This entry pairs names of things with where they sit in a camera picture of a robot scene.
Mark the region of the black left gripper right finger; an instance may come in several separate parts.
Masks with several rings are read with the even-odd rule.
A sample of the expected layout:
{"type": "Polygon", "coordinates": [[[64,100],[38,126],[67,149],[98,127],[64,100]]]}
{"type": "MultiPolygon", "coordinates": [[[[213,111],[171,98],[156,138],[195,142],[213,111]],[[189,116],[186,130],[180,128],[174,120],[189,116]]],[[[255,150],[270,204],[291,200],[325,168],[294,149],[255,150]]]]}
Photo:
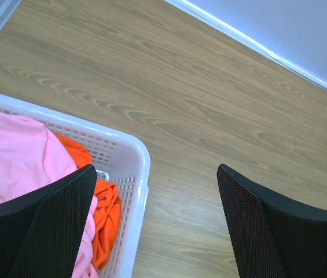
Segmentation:
{"type": "Polygon", "coordinates": [[[327,210],[221,164],[218,188],[240,277],[327,277],[327,210]]]}

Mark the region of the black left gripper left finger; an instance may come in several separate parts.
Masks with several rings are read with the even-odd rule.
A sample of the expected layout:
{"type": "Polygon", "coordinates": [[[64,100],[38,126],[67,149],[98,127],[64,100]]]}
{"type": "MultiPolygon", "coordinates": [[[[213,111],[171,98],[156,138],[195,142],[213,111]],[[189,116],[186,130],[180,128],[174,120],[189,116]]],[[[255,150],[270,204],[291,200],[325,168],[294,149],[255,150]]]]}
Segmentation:
{"type": "Polygon", "coordinates": [[[88,164],[0,204],[0,277],[71,277],[97,174],[88,164]]]}

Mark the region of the pink t shirt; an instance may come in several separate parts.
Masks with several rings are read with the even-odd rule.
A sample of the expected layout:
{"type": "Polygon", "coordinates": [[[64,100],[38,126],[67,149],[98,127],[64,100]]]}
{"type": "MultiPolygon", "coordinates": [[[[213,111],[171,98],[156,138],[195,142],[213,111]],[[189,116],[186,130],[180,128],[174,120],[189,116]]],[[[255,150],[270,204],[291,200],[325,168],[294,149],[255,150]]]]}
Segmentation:
{"type": "Polygon", "coordinates": [[[82,167],[75,164],[43,123],[0,112],[0,204],[52,184],[82,167]]]}

